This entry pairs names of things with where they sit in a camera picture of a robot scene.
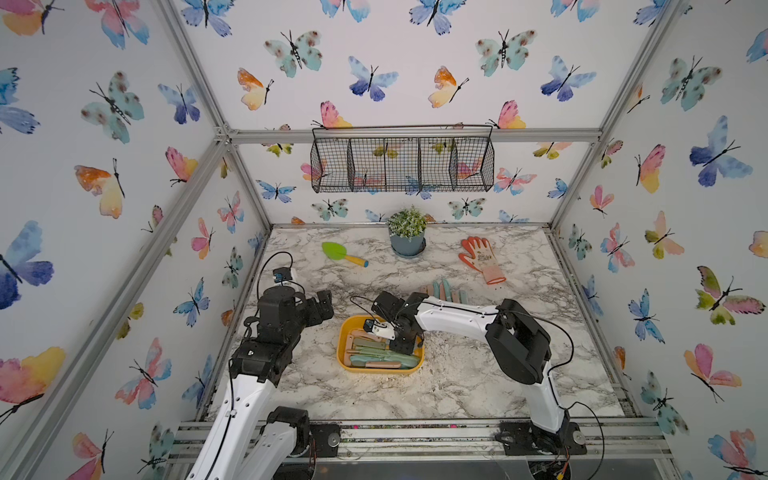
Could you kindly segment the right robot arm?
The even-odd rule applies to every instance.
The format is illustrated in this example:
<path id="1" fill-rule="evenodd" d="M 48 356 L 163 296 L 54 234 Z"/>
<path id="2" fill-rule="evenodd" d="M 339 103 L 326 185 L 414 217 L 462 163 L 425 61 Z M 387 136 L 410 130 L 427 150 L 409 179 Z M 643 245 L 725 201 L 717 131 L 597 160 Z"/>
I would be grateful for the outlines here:
<path id="1" fill-rule="evenodd" d="M 364 330 L 389 342 L 397 353 L 411 354 L 428 332 L 450 333 L 486 344 L 500 370 L 522 385 L 530 413 L 524 426 L 499 428 L 497 440 L 508 454 L 524 450 L 553 455 L 584 455 L 580 427 L 571 421 L 552 380 L 551 336 L 517 301 L 471 306 L 415 292 L 403 300 L 382 292 L 373 301 L 378 317 Z"/>

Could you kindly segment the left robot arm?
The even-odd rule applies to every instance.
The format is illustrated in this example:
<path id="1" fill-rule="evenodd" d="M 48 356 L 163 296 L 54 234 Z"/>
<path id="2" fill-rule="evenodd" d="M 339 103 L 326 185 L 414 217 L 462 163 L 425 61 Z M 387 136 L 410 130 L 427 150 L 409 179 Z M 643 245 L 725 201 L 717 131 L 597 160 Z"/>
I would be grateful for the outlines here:
<path id="1" fill-rule="evenodd" d="M 271 397 L 293 359 L 303 331 L 334 317 L 332 293 L 307 296 L 290 286 L 273 286 L 246 318 L 246 334 L 232 354 L 228 386 L 189 479 L 310 479 L 283 465 L 310 455 L 314 447 L 308 412 L 280 406 Z"/>

